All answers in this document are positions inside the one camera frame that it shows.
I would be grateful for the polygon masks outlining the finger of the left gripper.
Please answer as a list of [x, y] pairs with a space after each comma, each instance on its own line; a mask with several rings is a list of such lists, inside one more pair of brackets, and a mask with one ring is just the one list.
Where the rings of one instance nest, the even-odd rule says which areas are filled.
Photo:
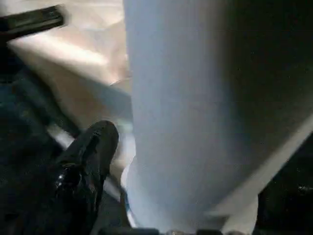
[[64, 24], [58, 5], [0, 17], [1, 33], [41, 32]]

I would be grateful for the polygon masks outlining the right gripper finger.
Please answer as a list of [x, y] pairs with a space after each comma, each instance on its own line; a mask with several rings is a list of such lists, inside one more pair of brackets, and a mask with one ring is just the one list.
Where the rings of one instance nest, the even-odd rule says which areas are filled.
[[56, 163], [53, 234], [88, 235], [119, 142], [116, 126], [99, 121], [81, 133]]

